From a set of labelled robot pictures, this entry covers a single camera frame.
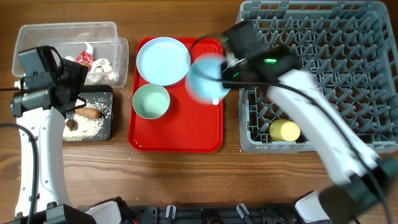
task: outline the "dish rack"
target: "dish rack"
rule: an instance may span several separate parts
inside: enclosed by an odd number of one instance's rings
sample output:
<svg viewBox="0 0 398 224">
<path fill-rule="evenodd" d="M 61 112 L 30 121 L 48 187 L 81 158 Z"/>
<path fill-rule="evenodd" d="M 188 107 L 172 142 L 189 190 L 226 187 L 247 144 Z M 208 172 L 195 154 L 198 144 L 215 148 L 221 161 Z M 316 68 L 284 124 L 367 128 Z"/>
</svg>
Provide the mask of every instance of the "dish rack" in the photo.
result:
<svg viewBox="0 0 398 224">
<path fill-rule="evenodd" d="M 398 149 L 397 48 L 387 7 L 377 1 L 245 1 L 236 22 L 250 21 L 270 49 L 286 45 L 353 131 L 377 152 Z M 289 119 L 257 88 L 239 92 L 246 152 L 314 150 L 301 135 L 272 141 L 269 126 Z"/>
</svg>

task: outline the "red tray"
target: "red tray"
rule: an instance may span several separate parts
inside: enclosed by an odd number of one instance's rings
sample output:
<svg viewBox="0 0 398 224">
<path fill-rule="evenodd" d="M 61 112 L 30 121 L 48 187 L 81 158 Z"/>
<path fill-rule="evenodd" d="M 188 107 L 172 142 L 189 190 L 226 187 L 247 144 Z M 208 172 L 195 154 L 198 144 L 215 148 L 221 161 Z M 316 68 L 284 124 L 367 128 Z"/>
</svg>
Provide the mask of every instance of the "red tray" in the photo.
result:
<svg viewBox="0 0 398 224">
<path fill-rule="evenodd" d="M 155 37 L 143 39 L 140 48 Z M 189 48 L 195 38 L 176 38 Z M 193 57 L 203 53 L 223 53 L 217 40 L 205 39 L 196 44 Z M 148 84 L 134 69 L 132 94 L 142 85 Z M 223 143 L 224 103 L 218 106 L 203 105 L 188 95 L 185 78 L 178 83 L 165 86 L 170 94 L 170 108 L 159 119 L 144 119 L 136 114 L 131 106 L 129 142 L 143 152 L 214 152 Z"/>
</svg>

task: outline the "wooden table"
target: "wooden table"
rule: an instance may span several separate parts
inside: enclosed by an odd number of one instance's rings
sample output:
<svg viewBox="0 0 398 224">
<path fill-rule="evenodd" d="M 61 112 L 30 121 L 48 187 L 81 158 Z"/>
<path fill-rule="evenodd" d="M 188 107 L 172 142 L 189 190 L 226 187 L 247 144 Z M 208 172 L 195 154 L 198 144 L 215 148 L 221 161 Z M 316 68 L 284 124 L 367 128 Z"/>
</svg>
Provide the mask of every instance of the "wooden table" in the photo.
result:
<svg viewBox="0 0 398 224">
<path fill-rule="evenodd" d="M 238 92 L 230 93 L 225 100 L 225 140 L 216 153 L 140 153 L 127 142 L 137 43 L 147 36 L 199 37 L 225 30 L 235 23 L 241 1 L 19 2 L 0 3 L 0 88 L 12 87 L 17 80 L 11 73 L 12 55 L 18 30 L 25 24 L 114 21 L 119 36 L 129 41 L 127 84 L 115 89 L 113 138 L 63 146 L 65 178 L 74 207 L 116 196 L 122 196 L 129 205 L 259 205 L 292 202 L 310 190 L 331 184 L 314 152 L 243 152 L 239 145 Z M 398 30 L 398 14 L 391 11 L 398 4 L 385 2 Z M 9 109 L 13 94 L 0 91 L 0 123 L 15 121 Z M 14 218 L 21 185 L 21 145 L 17 130 L 0 129 L 0 136 L 0 222 L 6 222 Z M 398 159 L 398 152 L 393 155 Z M 396 222 L 397 198 L 396 185 L 389 196 Z M 363 223 L 384 219 L 379 205 L 360 217 Z"/>
</svg>

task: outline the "red wrapper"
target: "red wrapper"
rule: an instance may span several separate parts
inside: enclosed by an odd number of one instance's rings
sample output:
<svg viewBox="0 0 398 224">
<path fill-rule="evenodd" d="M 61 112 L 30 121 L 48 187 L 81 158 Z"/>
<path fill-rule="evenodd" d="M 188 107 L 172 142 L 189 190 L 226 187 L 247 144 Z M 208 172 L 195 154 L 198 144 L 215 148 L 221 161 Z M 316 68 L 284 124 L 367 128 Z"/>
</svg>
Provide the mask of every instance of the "red wrapper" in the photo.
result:
<svg viewBox="0 0 398 224">
<path fill-rule="evenodd" d="M 88 70 L 90 71 L 91 66 L 94 62 L 94 58 L 92 55 L 87 53 L 87 51 L 83 51 L 75 60 L 75 62 L 79 63 L 80 65 L 84 65 L 88 67 Z"/>
</svg>

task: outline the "green light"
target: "green light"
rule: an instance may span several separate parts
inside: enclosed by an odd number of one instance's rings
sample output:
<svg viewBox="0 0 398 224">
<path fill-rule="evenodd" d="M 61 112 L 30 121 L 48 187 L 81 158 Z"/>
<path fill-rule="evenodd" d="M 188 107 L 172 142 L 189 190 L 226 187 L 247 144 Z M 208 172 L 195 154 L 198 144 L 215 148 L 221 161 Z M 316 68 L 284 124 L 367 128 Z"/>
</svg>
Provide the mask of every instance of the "green light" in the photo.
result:
<svg viewBox="0 0 398 224">
<path fill-rule="evenodd" d="M 276 63 L 276 59 L 265 59 L 264 60 L 266 63 Z"/>
</svg>

